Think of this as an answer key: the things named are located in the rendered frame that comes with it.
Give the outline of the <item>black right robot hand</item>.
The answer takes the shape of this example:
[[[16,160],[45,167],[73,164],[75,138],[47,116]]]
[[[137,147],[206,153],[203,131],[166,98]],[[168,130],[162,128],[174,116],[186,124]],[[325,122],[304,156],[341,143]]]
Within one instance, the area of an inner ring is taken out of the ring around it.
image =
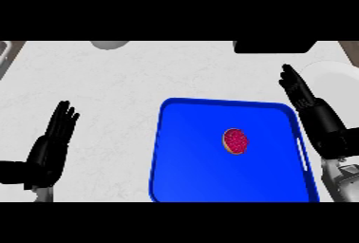
[[[323,159],[359,156],[359,127],[345,128],[327,102],[314,96],[301,76],[282,65],[279,85],[298,113],[308,141]]]

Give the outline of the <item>blue plastic tray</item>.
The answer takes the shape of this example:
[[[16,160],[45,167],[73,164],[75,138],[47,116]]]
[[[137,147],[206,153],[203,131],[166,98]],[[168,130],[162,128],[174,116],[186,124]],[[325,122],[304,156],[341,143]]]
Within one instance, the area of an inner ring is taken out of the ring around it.
[[[249,144],[224,149],[227,129]],[[305,146],[282,103],[169,98],[159,107],[149,195],[155,202],[317,202]]]

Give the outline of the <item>black appliance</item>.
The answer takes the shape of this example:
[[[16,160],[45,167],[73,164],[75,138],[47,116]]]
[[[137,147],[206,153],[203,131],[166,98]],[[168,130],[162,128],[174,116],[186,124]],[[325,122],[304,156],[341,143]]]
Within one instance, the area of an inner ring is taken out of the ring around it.
[[[282,54],[305,53],[316,41],[233,41],[234,53],[240,54]]]

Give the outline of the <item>grey rounded object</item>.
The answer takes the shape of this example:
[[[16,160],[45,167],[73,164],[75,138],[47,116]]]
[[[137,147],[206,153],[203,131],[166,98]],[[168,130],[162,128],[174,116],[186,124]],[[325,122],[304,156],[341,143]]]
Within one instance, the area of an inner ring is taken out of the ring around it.
[[[110,50],[122,47],[127,44],[127,41],[91,41],[91,44],[101,50]]]

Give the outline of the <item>pink frosted cupcake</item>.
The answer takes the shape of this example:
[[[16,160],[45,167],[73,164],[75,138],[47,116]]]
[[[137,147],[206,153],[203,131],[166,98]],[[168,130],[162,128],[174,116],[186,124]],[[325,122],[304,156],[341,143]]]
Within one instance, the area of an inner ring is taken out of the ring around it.
[[[240,129],[230,128],[223,133],[221,143],[230,154],[240,155],[246,151],[249,140]]]

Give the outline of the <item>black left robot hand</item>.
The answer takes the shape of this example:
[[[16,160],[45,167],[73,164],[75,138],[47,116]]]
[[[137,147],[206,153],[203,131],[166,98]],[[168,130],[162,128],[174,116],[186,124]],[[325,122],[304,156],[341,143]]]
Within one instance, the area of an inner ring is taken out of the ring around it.
[[[0,160],[0,183],[22,184],[25,190],[51,187],[63,173],[69,140],[79,114],[60,101],[44,134],[36,138],[25,161]]]

